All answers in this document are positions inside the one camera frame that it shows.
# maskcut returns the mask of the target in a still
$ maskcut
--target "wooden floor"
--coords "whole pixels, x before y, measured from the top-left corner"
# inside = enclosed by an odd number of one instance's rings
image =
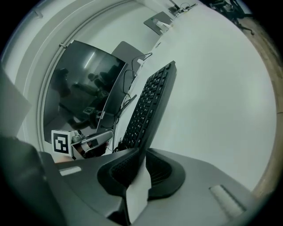
[[[253,194],[260,198],[271,193],[278,182],[283,170],[283,63],[275,44],[260,24],[252,18],[244,18],[239,22],[255,33],[249,31],[244,34],[257,49],[272,81],[277,108],[277,128],[274,147],[265,172],[253,190]]]

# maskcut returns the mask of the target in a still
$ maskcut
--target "black monitor screen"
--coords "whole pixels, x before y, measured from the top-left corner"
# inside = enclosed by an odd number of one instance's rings
[[[96,47],[73,41],[52,74],[44,105],[44,138],[51,130],[94,133],[108,95],[125,62]]]

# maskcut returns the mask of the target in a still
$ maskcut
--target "chair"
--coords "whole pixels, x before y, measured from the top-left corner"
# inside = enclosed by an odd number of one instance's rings
[[[234,23],[241,30],[249,30],[251,35],[254,35],[252,29],[242,26],[238,19],[243,19],[245,17],[245,13],[238,4],[236,0],[230,0],[231,4],[228,4],[225,0],[218,0],[213,3],[210,3],[210,7],[215,11],[219,12],[223,16],[225,16],[228,20]]]

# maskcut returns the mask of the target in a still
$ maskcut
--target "black cable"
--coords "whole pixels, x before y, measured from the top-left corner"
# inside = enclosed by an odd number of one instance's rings
[[[149,58],[149,57],[152,55],[152,53],[142,54],[142,55],[137,56],[137,57],[135,57],[135,58],[132,59],[131,66],[132,66],[132,71],[133,71],[133,72],[135,72],[135,71],[134,71],[134,66],[133,66],[134,59],[137,59],[137,58],[139,58],[139,57],[143,57],[143,56],[146,56],[146,55],[149,55],[149,56],[147,56],[147,57],[144,59],[144,61],[145,61],[147,58]]]
[[[178,9],[178,13],[182,13],[180,10],[185,10],[183,7]]]
[[[184,3],[182,3],[182,4],[180,5],[180,8],[182,8],[182,5],[183,5],[183,4],[188,4],[188,5],[189,5],[189,7],[191,7],[191,6],[190,6],[190,4],[189,4],[188,2],[184,2]]]
[[[130,97],[130,99],[131,99],[131,96],[130,96],[128,93],[125,92],[125,74],[126,74],[127,71],[133,71],[133,70],[128,69],[128,70],[125,70],[125,72],[124,72],[124,78],[123,78],[123,93],[126,94],[126,95],[128,95],[128,96]]]
[[[119,119],[120,119],[120,116],[117,117],[117,115],[119,114],[120,110],[121,110],[121,109],[119,109],[118,112],[114,115],[114,121],[113,121],[113,126],[112,126],[112,128],[113,128],[113,129],[112,129],[112,131],[113,131],[113,139],[112,139],[112,149],[113,149],[113,152],[116,152],[115,149],[114,149],[114,142],[115,142],[116,127],[117,127],[117,124],[118,124]]]
[[[109,151],[111,151],[108,147],[106,147]],[[113,153],[113,151],[111,151]]]

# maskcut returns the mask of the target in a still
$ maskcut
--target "cable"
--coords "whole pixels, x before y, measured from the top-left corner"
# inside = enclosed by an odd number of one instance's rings
[[[112,153],[113,153],[113,151],[112,150],[110,150],[108,147],[106,147],[109,151],[111,151]]]
[[[183,5],[183,4],[188,4],[188,5],[189,5],[189,7],[191,7],[191,6],[190,6],[190,4],[189,4],[188,2],[184,2],[184,3],[182,3],[182,4],[180,5],[180,8],[182,8],[182,5]]]
[[[178,13],[182,13],[182,11],[180,11],[180,10],[185,10],[185,9],[183,7],[178,9]]]
[[[123,93],[126,94],[126,95],[128,95],[128,96],[130,97],[130,99],[131,99],[131,96],[130,96],[128,93],[125,92],[125,74],[126,74],[127,71],[133,71],[133,70],[128,69],[128,70],[125,70],[125,72],[124,72],[124,78],[123,78]]]
[[[145,61],[147,58],[149,58],[149,57],[152,55],[152,53],[142,54],[142,55],[137,56],[137,57],[135,57],[135,58],[132,59],[131,66],[132,66],[132,71],[133,71],[133,72],[135,72],[135,71],[134,71],[134,66],[133,66],[134,59],[137,59],[137,58],[139,58],[139,57],[143,57],[143,56],[146,56],[146,55],[149,55],[149,56],[147,56],[147,57],[144,59],[144,61]]]
[[[115,125],[115,121],[116,121],[116,116],[114,116],[114,124],[113,124],[113,138],[112,138],[112,150],[114,150],[114,143],[115,143],[115,133],[116,133],[116,125]]]

